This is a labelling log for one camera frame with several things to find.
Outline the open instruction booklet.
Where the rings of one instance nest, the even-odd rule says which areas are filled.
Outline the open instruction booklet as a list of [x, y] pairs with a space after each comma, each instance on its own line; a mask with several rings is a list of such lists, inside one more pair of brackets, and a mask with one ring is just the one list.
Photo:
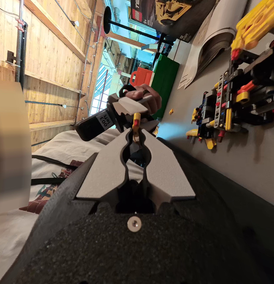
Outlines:
[[220, 0], [196, 33], [178, 89], [187, 88], [214, 58], [228, 50], [237, 33], [247, 0]]

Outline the black lego set box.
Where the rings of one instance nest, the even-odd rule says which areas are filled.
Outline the black lego set box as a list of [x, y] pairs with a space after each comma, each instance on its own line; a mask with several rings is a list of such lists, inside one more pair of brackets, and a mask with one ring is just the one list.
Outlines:
[[160, 33], [189, 43], [217, 0], [131, 0], [131, 17]]

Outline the partly built lego car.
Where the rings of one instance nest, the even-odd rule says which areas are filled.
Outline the partly built lego car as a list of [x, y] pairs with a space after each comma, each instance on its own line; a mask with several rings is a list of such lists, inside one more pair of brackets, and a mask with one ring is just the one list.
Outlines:
[[205, 91], [193, 110], [196, 129], [187, 139], [205, 141], [209, 150], [228, 132], [246, 133], [243, 124], [263, 125], [274, 119], [274, 1], [260, 1], [236, 25], [228, 69]]

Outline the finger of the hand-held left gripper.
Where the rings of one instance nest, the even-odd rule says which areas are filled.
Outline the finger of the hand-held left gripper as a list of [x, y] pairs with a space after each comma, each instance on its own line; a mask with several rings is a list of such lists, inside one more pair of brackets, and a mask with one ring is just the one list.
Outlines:
[[146, 130], [148, 133], [152, 134], [158, 125], [159, 125], [159, 121], [157, 120], [141, 121], [140, 122], [140, 134], [142, 133], [142, 130]]
[[128, 97], [120, 98], [117, 102], [112, 103], [118, 115], [134, 115], [135, 113], [146, 113], [148, 109], [137, 101]]

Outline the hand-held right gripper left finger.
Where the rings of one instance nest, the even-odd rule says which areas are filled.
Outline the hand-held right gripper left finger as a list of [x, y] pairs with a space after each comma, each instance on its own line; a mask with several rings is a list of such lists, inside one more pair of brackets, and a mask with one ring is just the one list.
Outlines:
[[76, 198], [108, 202], [115, 207], [119, 203], [118, 190], [128, 181], [130, 145], [133, 131], [125, 130], [97, 154]]

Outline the green plastic bin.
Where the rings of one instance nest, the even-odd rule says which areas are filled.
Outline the green plastic bin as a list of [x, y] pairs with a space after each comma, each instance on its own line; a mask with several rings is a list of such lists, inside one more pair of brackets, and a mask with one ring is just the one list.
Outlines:
[[151, 87], [159, 93], [162, 99], [161, 108], [152, 115], [154, 119], [162, 119], [180, 64], [170, 58], [160, 55], [154, 69]]

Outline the black pole lamp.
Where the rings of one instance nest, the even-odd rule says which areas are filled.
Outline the black pole lamp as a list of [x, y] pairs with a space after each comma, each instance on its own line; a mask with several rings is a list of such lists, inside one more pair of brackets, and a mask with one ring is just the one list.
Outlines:
[[125, 26], [121, 23], [117, 23], [115, 21], [112, 21], [111, 20], [111, 9], [110, 9], [109, 6], [107, 6], [105, 8], [105, 11], [104, 11], [104, 14], [103, 14], [103, 29], [104, 29], [105, 34], [108, 34], [110, 32], [111, 25], [126, 29], [126, 30], [131, 31], [131, 32], [135, 32], [135, 33], [140, 34], [142, 36], [154, 39], [158, 42], [164, 42], [165, 44], [170, 44], [170, 42], [165, 39], [166, 35], [164, 35], [164, 37], [161, 37], [161, 36], [156, 37], [156, 36], [144, 33], [142, 31], [133, 29], [131, 27]]

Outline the white printed t-shirt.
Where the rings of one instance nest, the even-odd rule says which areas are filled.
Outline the white printed t-shirt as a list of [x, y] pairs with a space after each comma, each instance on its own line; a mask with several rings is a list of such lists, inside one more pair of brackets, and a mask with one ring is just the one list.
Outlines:
[[[66, 178], [74, 171], [70, 166], [79, 166], [93, 153], [99, 152], [114, 140], [120, 132], [108, 129], [91, 141], [83, 141], [74, 130], [61, 132], [33, 155], [62, 162], [56, 165], [32, 158], [32, 179]], [[0, 279], [21, 251], [29, 233], [44, 205], [57, 190], [56, 184], [34, 185], [30, 189], [29, 204], [0, 214]]]

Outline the orange plastic caddy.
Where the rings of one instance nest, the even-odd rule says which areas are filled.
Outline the orange plastic caddy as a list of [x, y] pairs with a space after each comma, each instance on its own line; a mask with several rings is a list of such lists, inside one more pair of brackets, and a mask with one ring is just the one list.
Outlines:
[[153, 71], [145, 68], [138, 67], [137, 71], [132, 72], [129, 83], [135, 87], [142, 84], [150, 86]]

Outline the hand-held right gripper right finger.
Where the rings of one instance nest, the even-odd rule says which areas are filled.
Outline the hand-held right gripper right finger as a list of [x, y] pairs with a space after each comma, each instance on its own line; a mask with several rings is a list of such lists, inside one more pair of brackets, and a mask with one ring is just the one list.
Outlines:
[[146, 158], [143, 174], [145, 194], [155, 207], [194, 199], [196, 193], [174, 152], [145, 129], [139, 131], [139, 138]]

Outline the person's left hand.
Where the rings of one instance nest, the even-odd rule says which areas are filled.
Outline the person's left hand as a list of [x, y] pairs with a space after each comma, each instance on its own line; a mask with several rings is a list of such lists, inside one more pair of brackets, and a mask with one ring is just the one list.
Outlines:
[[125, 89], [123, 91], [123, 95], [135, 101], [139, 101], [144, 97], [152, 96], [149, 100], [143, 103], [143, 105], [148, 109], [148, 115], [155, 114], [161, 108], [162, 98], [159, 93], [146, 84], [135, 86], [135, 90], [132, 91]]

